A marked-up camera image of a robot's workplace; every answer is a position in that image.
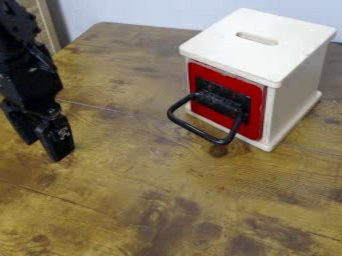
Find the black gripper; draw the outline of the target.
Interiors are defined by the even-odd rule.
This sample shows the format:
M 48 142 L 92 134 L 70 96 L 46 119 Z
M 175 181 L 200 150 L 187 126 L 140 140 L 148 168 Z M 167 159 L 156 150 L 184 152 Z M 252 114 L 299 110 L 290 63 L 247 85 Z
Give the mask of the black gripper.
M 22 141 L 30 145 L 38 138 L 53 162 L 74 150 L 68 119 L 56 102 L 61 89 L 57 69 L 45 50 L 0 51 L 0 108 Z

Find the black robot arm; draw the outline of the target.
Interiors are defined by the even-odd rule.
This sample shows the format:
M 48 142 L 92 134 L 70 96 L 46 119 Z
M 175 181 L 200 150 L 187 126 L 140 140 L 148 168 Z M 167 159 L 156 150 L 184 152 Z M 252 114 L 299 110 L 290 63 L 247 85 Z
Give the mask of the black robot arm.
M 53 162 L 74 149 L 72 130 L 56 95 L 62 89 L 52 56 L 36 41 L 36 16 L 0 0 L 0 109 L 22 141 L 38 141 Z

